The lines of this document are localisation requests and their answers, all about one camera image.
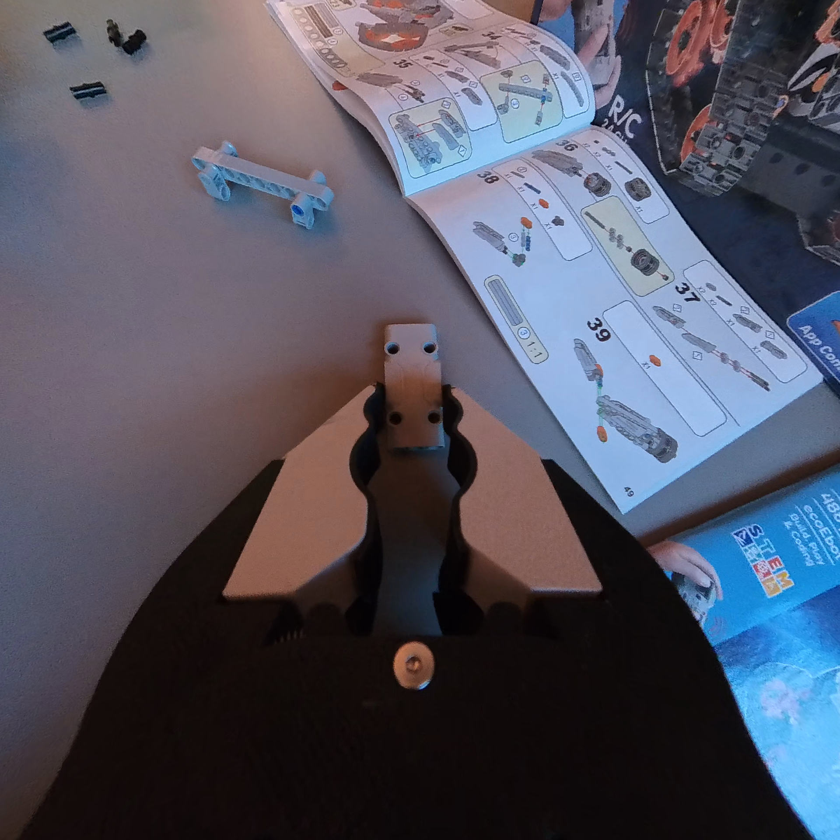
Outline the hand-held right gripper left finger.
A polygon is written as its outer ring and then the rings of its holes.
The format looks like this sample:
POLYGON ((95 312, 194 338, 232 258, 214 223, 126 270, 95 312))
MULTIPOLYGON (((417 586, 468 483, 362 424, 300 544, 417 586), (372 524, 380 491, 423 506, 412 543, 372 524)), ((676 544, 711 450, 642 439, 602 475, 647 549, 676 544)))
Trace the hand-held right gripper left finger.
POLYGON ((368 484, 380 466, 383 416, 384 386, 369 385, 287 453, 225 599, 375 615, 382 535, 368 484))

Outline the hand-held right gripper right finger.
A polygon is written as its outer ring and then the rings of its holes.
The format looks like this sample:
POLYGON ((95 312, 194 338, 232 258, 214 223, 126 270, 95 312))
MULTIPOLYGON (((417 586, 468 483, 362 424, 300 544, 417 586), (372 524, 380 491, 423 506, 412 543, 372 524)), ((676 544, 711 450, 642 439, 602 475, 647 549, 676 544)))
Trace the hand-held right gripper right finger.
POLYGON ((465 391, 444 394, 448 470, 458 482, 443 561, 443 607, 526 610, 539 597, 602 585, 549 473, 530 445, 465 391))

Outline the grey toy panel piece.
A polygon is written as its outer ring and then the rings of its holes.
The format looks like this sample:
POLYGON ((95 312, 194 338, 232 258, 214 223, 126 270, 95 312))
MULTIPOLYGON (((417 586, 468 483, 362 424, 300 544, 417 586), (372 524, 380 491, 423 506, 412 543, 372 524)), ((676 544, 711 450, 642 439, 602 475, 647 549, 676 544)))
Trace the grey toy panel piece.
POLYGON ((385 327, 385 426, 390 449, 445 446, 442 370, 436 327, 385 327))

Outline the white instruction booklet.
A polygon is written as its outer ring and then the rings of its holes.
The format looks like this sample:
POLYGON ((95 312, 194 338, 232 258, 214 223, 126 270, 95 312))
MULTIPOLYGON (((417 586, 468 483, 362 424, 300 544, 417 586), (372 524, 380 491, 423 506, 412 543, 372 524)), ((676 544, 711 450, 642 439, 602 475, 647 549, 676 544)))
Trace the white instruction booklet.
POLYGON ((266 5, 620 512, 822 382, 594 126, 581 46, 485 2, 266 5))

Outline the grey toy beam assembly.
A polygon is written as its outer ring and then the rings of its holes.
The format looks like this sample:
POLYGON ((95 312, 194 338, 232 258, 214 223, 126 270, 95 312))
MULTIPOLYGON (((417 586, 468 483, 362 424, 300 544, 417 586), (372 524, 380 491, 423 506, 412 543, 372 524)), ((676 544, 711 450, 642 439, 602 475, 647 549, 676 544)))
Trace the grey toy beam assembly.
POLYGON ((230 142, 219 149, 200 147, 192 157, 198 178, 208 195, 220 201, 230 199, 229 183, 282 197, 290 202, 295 224, 306 229, 314 225, 315 211, 326 211, 333 200, 333 191, 326 185, 326 176, 312 171, 308 178, 300 178, 238 157, 230 142))

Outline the grey desk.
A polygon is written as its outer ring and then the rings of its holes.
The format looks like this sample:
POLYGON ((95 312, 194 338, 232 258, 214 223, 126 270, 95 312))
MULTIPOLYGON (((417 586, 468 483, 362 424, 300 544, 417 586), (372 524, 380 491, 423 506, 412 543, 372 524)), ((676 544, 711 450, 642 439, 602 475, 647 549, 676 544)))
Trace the grey desk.
POLYGON ((444 378, 618 511, 378 143, 263 2, 2 2, 2 838, 177 555, 432 322, 444 378), (109 43, 147 35, 133 56, 109 43), (63 22, 77 35, 51 45, 63 22), (101 81, 108 94, 75 100, 101 81), (333 200, 314 225, 192 157, 333 200))

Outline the blue cover booklet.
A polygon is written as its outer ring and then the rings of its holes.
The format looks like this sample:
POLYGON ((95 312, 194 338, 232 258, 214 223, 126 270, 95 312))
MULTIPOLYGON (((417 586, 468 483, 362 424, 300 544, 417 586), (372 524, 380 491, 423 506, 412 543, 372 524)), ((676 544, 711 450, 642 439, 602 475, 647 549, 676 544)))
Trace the blue cover booklet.
POLYGON ((649 547, 776 783, 839 838, 839 467, 649 547))

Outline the blue robot kit box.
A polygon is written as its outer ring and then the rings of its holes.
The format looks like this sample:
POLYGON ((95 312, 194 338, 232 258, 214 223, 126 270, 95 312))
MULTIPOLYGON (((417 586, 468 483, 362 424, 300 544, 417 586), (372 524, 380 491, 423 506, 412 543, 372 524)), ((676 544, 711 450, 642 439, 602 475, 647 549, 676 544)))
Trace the blue robot kit box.
POLYGON ((530 2, 590 74, 595 123, 838 393, 838 2, 530 2))

